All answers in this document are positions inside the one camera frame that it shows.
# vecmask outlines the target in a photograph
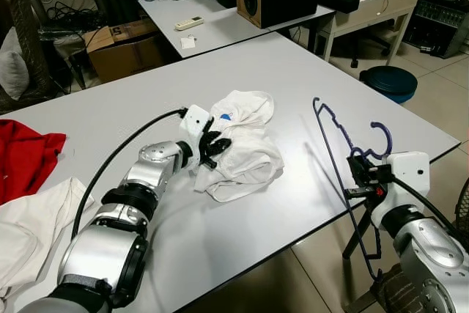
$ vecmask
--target blue lid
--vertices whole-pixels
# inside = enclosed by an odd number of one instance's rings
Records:
[[[390,95],[410,95],[417,89],[417,78],[406,70],[392,66],[376,66],[361,75],[365,83]]]

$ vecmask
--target red cloth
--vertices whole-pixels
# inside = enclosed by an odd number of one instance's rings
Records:
[[[64,143],[63,133],[43,136],[18,121],[0,119],[0,205],[35,194]]]

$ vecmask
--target white cloth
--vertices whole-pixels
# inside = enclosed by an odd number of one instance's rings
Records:
[[[214,170],[200,166],[194,189],[207,191],[216,201],[227,202],[246,196],[267,185],[284,167],[275,144],[265,130],[273,116],[273,99],[265,92],[233,91],[216,103],[210,115],[210,130],[219,138],[232,140],[220,155]]]
[[[85,189],[71,177],[0,206],[0,303],[10,287],[36,280],[61,230],[75,218]],[[93,201],[90,197],[85,208]]]

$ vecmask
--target pillow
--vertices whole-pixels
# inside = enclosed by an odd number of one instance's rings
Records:
[[[15,51],[16,53],[23,56],[23,52],[20,47],[20,42],[18,41],[18,35],[16,34],[15,27],[12,27],[5,39],[3,40],[3,44],[0,48],[0,54],[4,53],[5,51]]]
[[[0,54],[0,86],[14,100],[20,99],[28,88],[28,68],[20,54],[14,51]]]

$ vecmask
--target cardboard box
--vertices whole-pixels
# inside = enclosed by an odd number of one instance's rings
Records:
[[[150,19],[105,26],[95,32],[86,33],[84,39],[88,43],[86,51],[102,82],[142,73],[179,59]]]

